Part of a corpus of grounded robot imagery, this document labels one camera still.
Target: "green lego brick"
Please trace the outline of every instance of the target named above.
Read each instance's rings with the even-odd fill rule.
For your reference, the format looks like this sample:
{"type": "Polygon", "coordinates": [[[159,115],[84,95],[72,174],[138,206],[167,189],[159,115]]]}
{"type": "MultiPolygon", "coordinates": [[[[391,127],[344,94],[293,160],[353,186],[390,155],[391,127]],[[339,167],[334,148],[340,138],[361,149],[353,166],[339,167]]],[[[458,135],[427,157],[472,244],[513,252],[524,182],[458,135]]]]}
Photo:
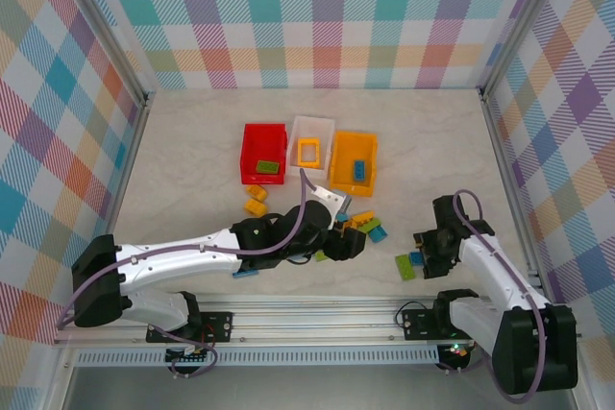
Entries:
{"type": "Polygon", "coordinates": [[[326,259],[329,259],[329,257],[326,256],[322,250],[319,250],[318,252],[316,252],[316,262],[317,263],[320,263],[321,261],[324,261],[326,259]]]}
{"type": "Polygon", "coordinates": [[[259,160],[257,163],[257,173],[267,173],[275,175],[280,170],[280,164],[278,162],[268,162],[266,160],[259,160]]]}
{"type": "Polygon", "coordinates": [[[395,263],[397,264],[397,269],[400,272],[400,276],[402,276],[402,280],[413,280],[416,277],[414,274],[414,268],[412,268],[410,258],[407,254],[395,256],[395,263]]]}
{"type": "Polygon", "coordinates": [[[363,226],[359,226],[358,230],[360,230],[361,232],[368,233],[370,230],[380,226],[381,224],[381,220],[379,220],[378,218],[372,218],[372,221],[368,221],[363,226]]]}

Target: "blue lego brick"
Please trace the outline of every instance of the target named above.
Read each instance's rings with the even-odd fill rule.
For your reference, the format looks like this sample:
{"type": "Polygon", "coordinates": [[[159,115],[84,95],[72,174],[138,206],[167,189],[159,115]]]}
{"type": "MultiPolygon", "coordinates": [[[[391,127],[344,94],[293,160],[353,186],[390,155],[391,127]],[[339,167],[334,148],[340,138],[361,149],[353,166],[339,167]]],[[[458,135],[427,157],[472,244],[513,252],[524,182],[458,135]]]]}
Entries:
{"type": "Polygon", "coordinates": [[[355,181],[365,181],[364,160],[355,160],[355,181]]]}
{"type": "Polygon", "coordinates": [[[249,271],[237,271],[236,273],[233,273],[233,278],[242,278],[242,277],[248,277],[248,276],[257,276],[258,275],[258,269],[251,269],[249,271]]]}
{"type": "Polygon", "coordinates": [[[425,266],[425,261],[423,261],[423,254],[420,252],[410,252],[410,262],[412,266],[425,266]]]}
{"type": "Polygon", "coordinates": [[[372,230],[368,232],[369,238],[372,239],[372,242],[378,244],[388,235],[386,231],[382,228],[382,226],[376,226],[372,230]]]}

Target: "orange bin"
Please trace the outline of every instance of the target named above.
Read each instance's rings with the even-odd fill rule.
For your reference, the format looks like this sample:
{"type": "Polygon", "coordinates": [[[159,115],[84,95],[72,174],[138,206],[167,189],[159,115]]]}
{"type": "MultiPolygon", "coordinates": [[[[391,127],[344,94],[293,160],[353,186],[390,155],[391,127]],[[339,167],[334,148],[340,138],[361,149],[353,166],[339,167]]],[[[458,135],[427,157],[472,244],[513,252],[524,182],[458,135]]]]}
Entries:
{"type": "Polygon", "coordinates": [[[373,133],[336,132],[330,186],[354,196],[371,197],[376,184],[378,138],[373,133]],[[365,162],[365,181],[355,181],[355,160],[365,162]]]}

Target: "plastic bin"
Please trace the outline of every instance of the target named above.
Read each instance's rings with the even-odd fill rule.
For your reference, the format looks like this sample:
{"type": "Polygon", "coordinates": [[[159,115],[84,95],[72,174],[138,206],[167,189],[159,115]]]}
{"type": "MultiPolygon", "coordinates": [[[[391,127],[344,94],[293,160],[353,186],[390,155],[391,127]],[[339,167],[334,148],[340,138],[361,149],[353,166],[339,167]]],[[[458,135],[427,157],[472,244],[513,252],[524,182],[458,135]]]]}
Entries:
{"type": "Polygon", "coordinates": [[[239,161],[241,183],[284,184],[286,142],[284,124],[246,124],[239,161]],[[258,173],[259,160],[278,162],[280,170],[274,175],[258,173]]]}
{"type": "Polygon", "coordinates": [[[307,175],[313,180],[326,180],[331,163],[331,147],[335,122],[332,119],[322,117],[295,116],[292,132],[288,142],[286,153],[286,171],[288,175],[299,176],[298,149],[299,138],[318,138],[320,141],[320,165],[318,168],[305,168],[307,175]]]}
{"type": "Polygon", "coordinates": [[[376,184],[378,138],[372,133],[337,132],[333,143],[331,189],[371,197],[376,184]],[[365,162],[365,181],[355,181],[355,160],[365,162]]]}

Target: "marble floor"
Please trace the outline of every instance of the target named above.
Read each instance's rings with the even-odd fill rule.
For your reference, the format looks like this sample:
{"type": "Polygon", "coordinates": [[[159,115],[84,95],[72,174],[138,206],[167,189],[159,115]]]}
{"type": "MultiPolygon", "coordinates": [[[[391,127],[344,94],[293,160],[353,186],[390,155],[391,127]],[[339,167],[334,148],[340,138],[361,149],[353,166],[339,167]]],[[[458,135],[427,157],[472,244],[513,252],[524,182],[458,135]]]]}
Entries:
{"type": "MultiPolygon", "coordinates": [[[[369,241],[346,262],[281,263],[255,277],[200,275],[166,282],[192,293],[433,296],[443,289],[484,293],[467,268],[447,277],[402,281],[395,256],[414,248],[412,233],[434,228],[431,201],[459,188],[481,198],[485,219],[525,272],[515,227],[474,90],[182,90],[157,94],[115,227],[117,243],[159,243],[227,228],[246,218],[239,179],[243,126],[285,123],[295,115],[330,117],[337,129],[376,133],[378,179],[372,198],[350,211],[376,210],[389,237],[369,241]]],[[[271,211],[299,203],[300,183],[267,187],[271,211]]],[[[473,213],[476,209],[466,205],[473,213]]]]}

